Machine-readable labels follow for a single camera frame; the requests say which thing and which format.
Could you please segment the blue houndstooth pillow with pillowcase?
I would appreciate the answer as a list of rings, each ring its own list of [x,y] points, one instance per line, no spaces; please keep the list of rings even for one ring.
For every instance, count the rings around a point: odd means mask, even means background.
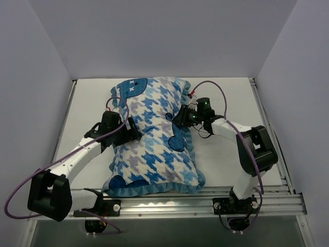
[[[176,77],[127,79],[112,87],[113,108],[122,108],[122,116],[133,118],[141,139],[114,148],[104,193],[135,197],[203,189],[206,179],[197,168],[192,134],[172,122],[188,103],[190,87]]]

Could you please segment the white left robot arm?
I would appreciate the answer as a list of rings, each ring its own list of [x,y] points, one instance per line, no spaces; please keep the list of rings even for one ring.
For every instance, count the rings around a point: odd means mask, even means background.
[[[27,207],[30,211],[56,220],[64,220],[71,211],[85,211],[103,216],[103,194],[83,188],[71,190],[70,183],[94,158],[110,146],[117,147],[141,138],[131,116],[105,111],[100,122],[87,131],[77,146],[45,171],[37,171],[31,179]]]

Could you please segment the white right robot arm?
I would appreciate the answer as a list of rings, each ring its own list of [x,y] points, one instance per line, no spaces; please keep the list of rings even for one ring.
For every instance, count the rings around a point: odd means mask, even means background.
[[[233,212],[241,212],[256,187],[264,190],[262,176],[278,162],[278,155],[264,126],[244,126],[232,123],[223,115],[215,114],[207,97],[196,101],[196,109],[183,104],[173,118],[175,126],[202,125],[212,135],[221,136],[237,145],[242,173],[231,189],[228,206]]]

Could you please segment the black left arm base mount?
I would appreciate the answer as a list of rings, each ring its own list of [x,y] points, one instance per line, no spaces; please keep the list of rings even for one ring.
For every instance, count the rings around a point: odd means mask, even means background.
[[[120,216],[121,210],[121,200],[104,200],[100,206],[90,208],[90,209],[82,209],[81,211],[76,210],[73,213],[74,217],[91,217],[89,213],[96,214],[102,217],[118,217]]]

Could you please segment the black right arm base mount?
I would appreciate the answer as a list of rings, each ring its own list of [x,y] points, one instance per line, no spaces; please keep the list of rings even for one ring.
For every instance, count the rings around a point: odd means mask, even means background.
[[[255,214],[259,204],[255,197],[238,200],[233,198],[213,198],[213,212],[216,215],[248,215]]]

